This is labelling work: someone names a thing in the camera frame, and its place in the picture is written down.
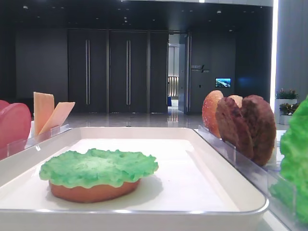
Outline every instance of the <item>bun bottom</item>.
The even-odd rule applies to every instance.
[[[49,182],[52,194],[55,197],[77,203],[95,203],[112,200],[133,192],[139,185],[140,180],[131,183],[124,182],[122,186],[115,188],[110,185],[96,185],[86,189],[83,187],[67,188],[62,185],[54,185]]]

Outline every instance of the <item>screen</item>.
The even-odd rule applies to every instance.
[[[231,79],[230,78],[216,78],[215,79],[215,87],[216,88],[230,88],[231,87]]]

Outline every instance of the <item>blue object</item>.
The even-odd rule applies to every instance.
[[[171,106],[172,106],[172,103],[171,103],[171,96],[168,96],[168,98],[167,98],[167,105],[168,105],[168,107],[171,107]]]

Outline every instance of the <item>ceiling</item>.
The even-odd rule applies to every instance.
[[[187,31],[239,30],[271,23],[272,8],[251,5],[129,0],[0,0],[7,26]]]

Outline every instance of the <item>dark door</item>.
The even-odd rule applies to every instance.
[[[146,113],[145,32],[110,34],[110,112]]]
[[[69,31],[69,100],[74,112],[106,112],[105,31]]]
[[[165,113],[167,106],[168,33],[151,33],[151,99],[150,111]]]

